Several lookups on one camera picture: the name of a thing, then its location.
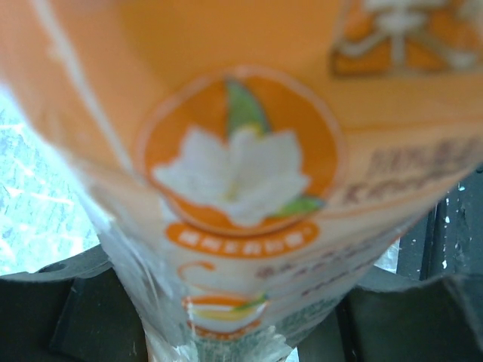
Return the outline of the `orange drink bottle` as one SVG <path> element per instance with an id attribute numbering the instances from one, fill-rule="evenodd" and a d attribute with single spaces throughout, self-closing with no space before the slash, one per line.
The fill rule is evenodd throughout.
<path id="1" fill-rule="evenodd" d="M 1 83 L 150 361 L 282 361 L 482 160 L 480 1 L 3 1 Z"/>

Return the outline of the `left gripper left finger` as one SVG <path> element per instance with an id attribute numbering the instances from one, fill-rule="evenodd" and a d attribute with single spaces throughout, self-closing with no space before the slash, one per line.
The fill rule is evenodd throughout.
<path id="1" fill-rule="evenodd" d="M 1 359 L 148 359 L 138 314 L 100 246 L 1 278 Z"/>

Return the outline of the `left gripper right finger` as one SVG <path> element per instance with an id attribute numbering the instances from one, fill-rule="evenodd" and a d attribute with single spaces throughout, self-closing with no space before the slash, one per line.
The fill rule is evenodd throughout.
<path id="1" fill-rule="evenodd" d="M 301 361 L 480 361 L 482 276 L 414 281 L 373 267 L 298 354 Z"/>

